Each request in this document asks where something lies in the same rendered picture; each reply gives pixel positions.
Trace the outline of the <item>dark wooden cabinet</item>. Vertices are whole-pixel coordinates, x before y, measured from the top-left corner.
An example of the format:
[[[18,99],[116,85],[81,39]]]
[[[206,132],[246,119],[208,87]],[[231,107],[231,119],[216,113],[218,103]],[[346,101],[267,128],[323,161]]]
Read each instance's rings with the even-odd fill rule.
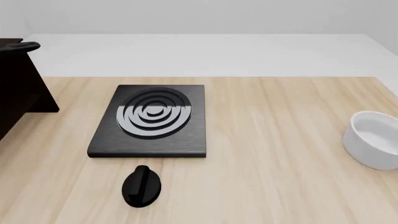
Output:
[[[23,39],[0,39],[0,48]],[[60,110],[27,53],[0,52],[0,140],[25,113]]]

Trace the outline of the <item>black frying pan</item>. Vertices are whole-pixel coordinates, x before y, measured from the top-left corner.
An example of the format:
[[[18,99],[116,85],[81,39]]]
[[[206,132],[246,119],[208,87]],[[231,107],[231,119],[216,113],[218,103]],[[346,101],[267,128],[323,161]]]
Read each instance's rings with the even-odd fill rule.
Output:
[[[7,44],[0,48],[0,52],[7,53],[27,53],[32,52],[40,48],[40,44],[37,42],[19,42],[13,44]]]

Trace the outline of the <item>flat black stove plate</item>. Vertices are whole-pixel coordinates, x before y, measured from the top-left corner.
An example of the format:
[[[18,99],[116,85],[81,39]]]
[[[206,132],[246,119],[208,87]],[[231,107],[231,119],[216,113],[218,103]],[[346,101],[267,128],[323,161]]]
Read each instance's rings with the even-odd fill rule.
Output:
[[[90,158],[204,158],[203,85],[118,85]]]

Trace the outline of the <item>round black stove knob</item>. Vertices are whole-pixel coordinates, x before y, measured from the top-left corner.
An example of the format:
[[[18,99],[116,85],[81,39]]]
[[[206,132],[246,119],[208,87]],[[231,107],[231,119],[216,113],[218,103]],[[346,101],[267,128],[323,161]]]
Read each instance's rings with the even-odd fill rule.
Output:
[[[157,173],[148,166],[137,166],[135,171],[126,177],[121,192],[129,206],[143,208],[156,201],[161,188],[162,184]]]

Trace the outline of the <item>white ceramic bowl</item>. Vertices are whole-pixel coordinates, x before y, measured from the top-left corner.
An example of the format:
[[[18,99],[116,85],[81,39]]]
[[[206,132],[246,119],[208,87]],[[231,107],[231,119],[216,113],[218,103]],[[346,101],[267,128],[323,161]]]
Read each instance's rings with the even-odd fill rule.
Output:
[[[342,137],[346,152],[377,170],[398,170],[398,119],[377,111],[352,115]]]

